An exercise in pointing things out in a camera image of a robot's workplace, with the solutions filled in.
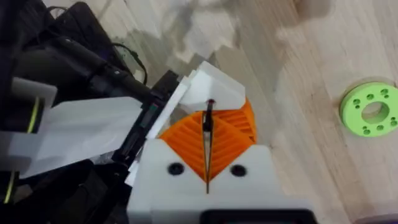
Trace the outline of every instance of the wire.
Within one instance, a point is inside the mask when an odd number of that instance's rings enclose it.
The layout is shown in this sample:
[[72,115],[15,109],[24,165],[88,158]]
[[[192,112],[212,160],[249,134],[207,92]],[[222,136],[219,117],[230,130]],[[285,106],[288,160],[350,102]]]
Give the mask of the wire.
[[134,60],[137,62],[137,64],[144,71],[144,81],[142,82],[142,84],[147,85],[147,81],[148,81],[147,69],[146,69],[145,65],[143,64],[143,62],[139,59],[137,52],[132,51],[130,48],[128,48],[124,44],[120,44],[120,43],[112,43],[112,46],[114,46],[114,47],[122,47],[122,48],[126,49],[129,52],[129,54],[134,58]]
[[[69,13],[69,15],[73,18],[73,20],[75,21],[76,25],[79,28],[79,33],[80,36],[82,36],[86,42],[86,44],[88,46],[91,46],[90,42],[87,40],[86,35],[83,32],[83,29],[81,28],[81,26],[79,25],[79,22],[77,21],[76,17],[70,12],[68,11],[67,7],[62,7],[62,6],[50,6],[46,9],[46,11],[44,12],[44,18],[43,18],[43,26],[45,27],[45,30],[49,31],[52,35],[57,36],[57,37],[61,37],[63,36],[62,34],[57,34],[55,32],[53,32],[52,30],[50,30],[50,28],[47,26],[48,24],[48,16],[51,16],[51,11],[54,9],[61,9],[64,10],[64,13]],[[40,40],[39,40],[39,36],[36,37],[37,38],[37,42],[40,45]],[[124,48],[125,50],[127,50],[129,52],[129,54],[134,58],[134,60],[137,62],[137,64],[142,68],[142,70],[144,71],[144,80],[142,81],[142,84],[147,85],[147,81],[148,81],[148,72],[147,69],[145,67],[145,65],[143,64],[143,62],[139,59],[137,52],[131,50],[130,48],[126,47],[124,44],[120,44],[120,43],[111,43],[111,45],[113,47],[121,47]]]

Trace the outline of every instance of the green gear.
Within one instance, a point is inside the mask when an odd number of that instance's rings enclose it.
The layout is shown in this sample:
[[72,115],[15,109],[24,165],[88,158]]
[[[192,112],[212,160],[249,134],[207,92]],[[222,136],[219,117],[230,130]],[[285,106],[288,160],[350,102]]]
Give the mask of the green gear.
[[[398,89],[372,82],[351,90],[340,104],[340,118],[353,133],[364,137],[382,136],[398,127]],[[362,111],[371,103],[381,103],[377,114],[364,118]]]

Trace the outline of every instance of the orange ribbed part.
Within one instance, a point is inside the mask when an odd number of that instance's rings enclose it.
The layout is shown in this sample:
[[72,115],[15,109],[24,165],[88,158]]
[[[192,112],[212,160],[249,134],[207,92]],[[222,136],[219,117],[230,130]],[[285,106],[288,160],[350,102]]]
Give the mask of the orange ribbed part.
[[[202,114],[199,111],[181,119],[160,138],[206,182]],[[213,142],[208,180],[216,177],[257,140],[254,115],[248,100],[239,110],[214,111],[212,115]]]
[[213,117],[213,142],[211,143],[210,178],[213,179],[230,165],[253,141],[232,124]]
[[202,112],[187,116],[168,130],[163,139],[203,180],[206,180],[205,149],[203,145]]
[[257,143],[256,124],[254,122],[254,113],[250,102],[246,99],[245,104],[239,110],[222,110],[214,111],[213,117],[217,117],[232,124],[238,128],[242,133],[247,134],[253,143]]

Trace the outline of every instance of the yellow stripe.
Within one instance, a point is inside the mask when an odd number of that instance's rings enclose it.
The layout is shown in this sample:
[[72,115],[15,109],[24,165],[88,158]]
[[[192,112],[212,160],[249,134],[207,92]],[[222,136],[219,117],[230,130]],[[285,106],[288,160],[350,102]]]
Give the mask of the yellow stripe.
[[10,182],[8,182],[8,189],[7,189],[6,198],[4,199],[4,203],[8,203],[8,201],[10,201],[11,190],[12,190],[12,186],[14,185],[14,176],[15,176],[15,173],[14,173],[14,171],[12,171],[11,175],[10,175]]
[[30,117],[29,127],[27,128],[28,133],[32,133],[33,127],[35,126],[37,110],[39,109],[39,97],[35,99],[35,105],[33,106],[32,116]]

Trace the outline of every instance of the black screw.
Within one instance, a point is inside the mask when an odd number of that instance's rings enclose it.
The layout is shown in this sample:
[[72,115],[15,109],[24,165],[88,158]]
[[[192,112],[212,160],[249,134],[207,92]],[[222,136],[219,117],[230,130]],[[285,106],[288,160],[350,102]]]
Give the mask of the black screw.
[[180,175],[184,172],[184,165],[179,162],[174,162],[167,168],[170,175]]
[[247,174],[247,170],[242,165],[233,165],[231,167],[231,173],[235,177],[244,177]]

